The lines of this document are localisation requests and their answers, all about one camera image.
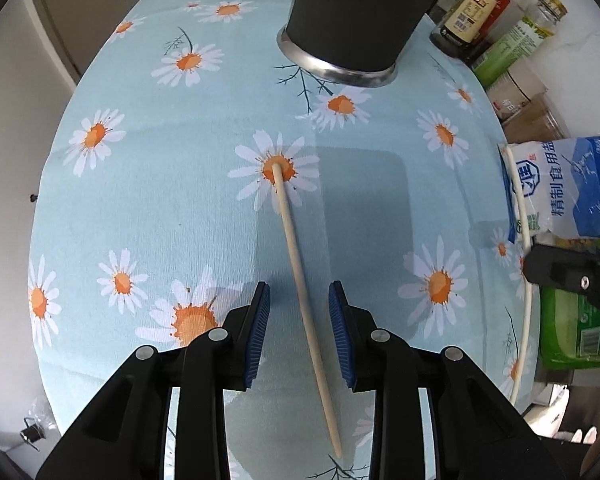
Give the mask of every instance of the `gold bottle cap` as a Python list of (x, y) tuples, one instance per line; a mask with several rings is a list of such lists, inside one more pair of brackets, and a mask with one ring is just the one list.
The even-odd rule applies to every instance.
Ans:
[(549, 9), (556, 18), (561, 20), (567, 13), (567, 7), (560, 0), (541, 0), (544, 6)]

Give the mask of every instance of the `marble surface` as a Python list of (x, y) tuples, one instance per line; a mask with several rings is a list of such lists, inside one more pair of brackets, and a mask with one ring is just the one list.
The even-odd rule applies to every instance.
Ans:
[(569, 13), (530, 62), (571, 136), (600, 134), (600, 8), (594, 0), (561, 0)]

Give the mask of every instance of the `wooden stick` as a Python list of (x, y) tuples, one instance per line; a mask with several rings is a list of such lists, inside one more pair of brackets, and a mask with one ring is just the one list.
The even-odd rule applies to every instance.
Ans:
[(333, 403), (331, 402), (331, 394), (327, 378), (324, 374), (324, 365), (320, 355), (320, 345), (318, 344), (318, 336), (315, 332), (314, 318), (311, 314), (309, 306), (309, 293), (306, 290), (306, 282), (304, 280), (304, 272), (302, 271), (302, 262), (300, 261), (300, 253), (298, 250), (298, 241), (294, 224), (291, 219), (291, 211), (289, 202), (286, 198), (285, 183), (282, 178), (282, 169), (279, 164), (273, 165), (273, 179), (278, 194), (278, 204), (280, 205), (280, 216), (282, 216), (282, 225), (285, 229), (286, 248), (289, 253), (291, 269), (296, 282), (296, 291), (298, 292), (298, 303), (300, 304), (300, 314), (302, 323), (304, 324), (304, 332), (306, 340), (309, 343), (309, 354), (314, 365), (315, 380), (318, 383), (318, 392), (322, 401), (324, 410), (324, 418), (327, 421), (329, 436), (331, 437), (331, 445), (336, 453), (337, 458), (342, 458), (342, 444), (340, 443), (340, 435), (338, 434), (338, 422), (335, 412), (333, 411)]

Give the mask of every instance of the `light blue tablecloth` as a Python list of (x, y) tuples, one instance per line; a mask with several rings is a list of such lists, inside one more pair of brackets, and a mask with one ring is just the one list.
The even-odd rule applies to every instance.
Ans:
[[(461, 346), (510, 392), (520, 254), (505, 240), (504, 136), (480, 85), (429, 43), (428, 18), (390, 85), (317, 80), (276, 46), (290, 3), (141, 0), (78, 85), (45, 165), (29, 271), (61, 430), (137, 346), (187, 344), (265, 280), (264, 360), (253, 388), (226, 398), (232, 471), (302, 479), (333, 466), (273, 162), (292, 202), (344, 469), (369, 463), (373, 395), (340, 377), (332, 280), (379, 326), (418, 348)], [(519, 407), (537, 332), (534, 311)], [(430, 443), (427, 452), (431, 465)]]

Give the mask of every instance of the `metal rivet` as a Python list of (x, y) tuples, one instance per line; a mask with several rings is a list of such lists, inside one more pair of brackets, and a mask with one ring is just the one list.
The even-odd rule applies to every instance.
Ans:
[(459, 361), (464, 357), (462, 350), (456, 346), (450, 346), (445, 350), (445, 357), (450, 361)]
[(138, 350), (136, 350), (136, 357), (141, 361), (148, 359), (154, 354), (154, 349), (150, 346), (141, 346)]
[(374, 330), (371, 333), (371, 339), (378, 341), (379, 343), (389, 341), (390, 337), (391, 335), (386, 330)]
[(225, 339), (228, 335), (229, 333), (224, 328), (215, 328), (208, 334), (211, 341), (222, 341), (222, 339)]

